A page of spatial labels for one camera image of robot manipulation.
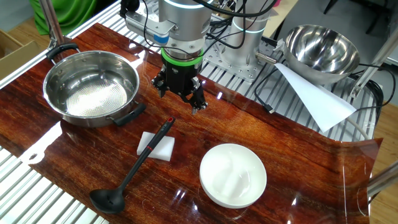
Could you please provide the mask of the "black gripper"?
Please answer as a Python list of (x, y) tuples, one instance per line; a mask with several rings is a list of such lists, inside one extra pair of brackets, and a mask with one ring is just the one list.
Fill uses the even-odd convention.
[(192, 106), (192, 114), (196, 114), (208, 106), (201, 80), (197, 77), (200, 70), (201, 64), (186, 67), (164, 64), (151, 82), (158, 90), (160, 97), (163, 97), (167, 90), (172, 93), (181, 93), (182, 100), (189, 103)]

